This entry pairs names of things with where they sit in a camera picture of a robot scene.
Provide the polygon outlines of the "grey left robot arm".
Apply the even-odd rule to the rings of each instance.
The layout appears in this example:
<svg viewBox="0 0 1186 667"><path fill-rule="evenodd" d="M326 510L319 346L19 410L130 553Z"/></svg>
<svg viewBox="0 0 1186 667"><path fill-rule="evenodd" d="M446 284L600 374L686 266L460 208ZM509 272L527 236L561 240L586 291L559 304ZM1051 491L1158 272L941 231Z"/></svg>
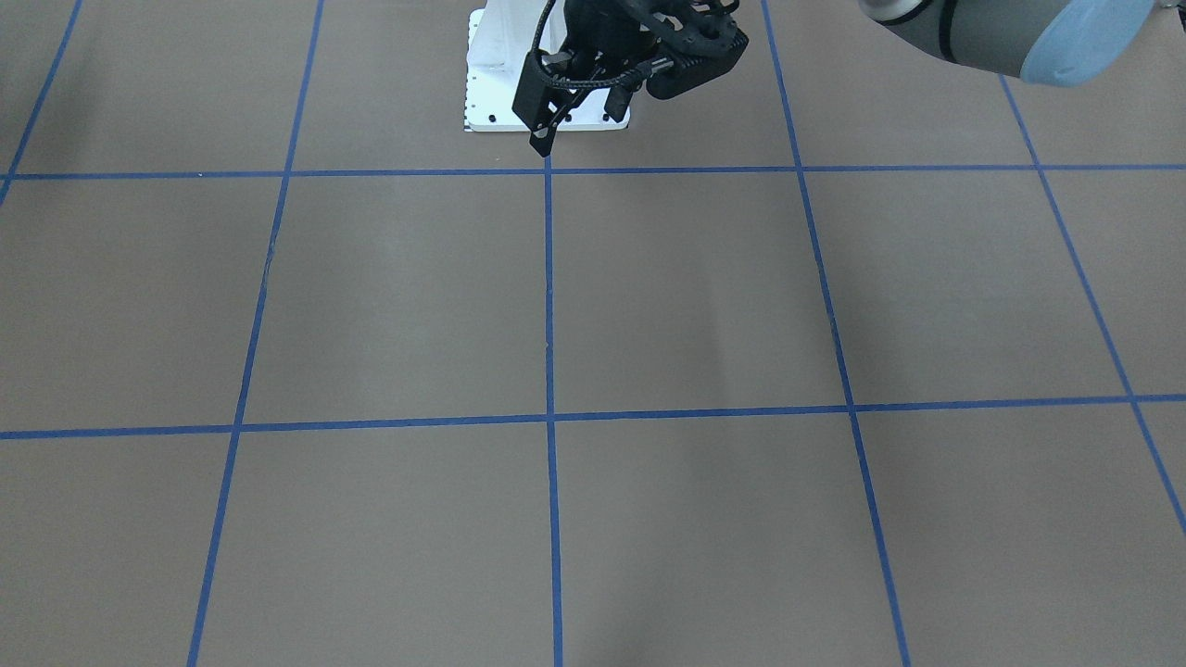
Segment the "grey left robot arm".
<svg viewBox="0 0 1186 667"><path fill-rule="evenodd" d="M1139 38L1153 1L860 1L922 52L1046 87L1093 80Z"/></svg>

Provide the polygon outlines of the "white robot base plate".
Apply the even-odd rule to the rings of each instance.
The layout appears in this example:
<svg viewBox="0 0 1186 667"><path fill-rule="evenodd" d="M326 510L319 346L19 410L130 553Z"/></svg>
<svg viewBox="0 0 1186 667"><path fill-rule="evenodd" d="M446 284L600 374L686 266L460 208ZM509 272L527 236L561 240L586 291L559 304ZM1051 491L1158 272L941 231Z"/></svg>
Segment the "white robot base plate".
<svg viewBox="0 0 1186 667"><path fill-rule="evenodd" d="M538 15L547 1L486 1L468 17L465 131L527 132L511 104L531 45ZM541 46L556 52L567 34L563 9L556 1ZM608 90L594 90L560 123L560 132L625 131L631 110L614 120L604 110Z"/></svg>

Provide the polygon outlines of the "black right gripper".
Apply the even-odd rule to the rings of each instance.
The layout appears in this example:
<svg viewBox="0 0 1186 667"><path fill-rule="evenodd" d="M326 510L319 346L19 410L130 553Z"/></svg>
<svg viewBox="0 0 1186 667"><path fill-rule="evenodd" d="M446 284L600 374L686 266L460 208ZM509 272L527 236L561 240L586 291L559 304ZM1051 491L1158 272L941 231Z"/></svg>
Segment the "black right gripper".
<svg viewBox="0 0 1186 667"><path fill-rule="evenodd" d="M750 47L738 1L567 1L566 37L548 52L541 42L555 6L538 17L511 104L540 157L551 155L589 90L608 89L604 115L624 123L636 89L671 100L729 74Z"/></svg>

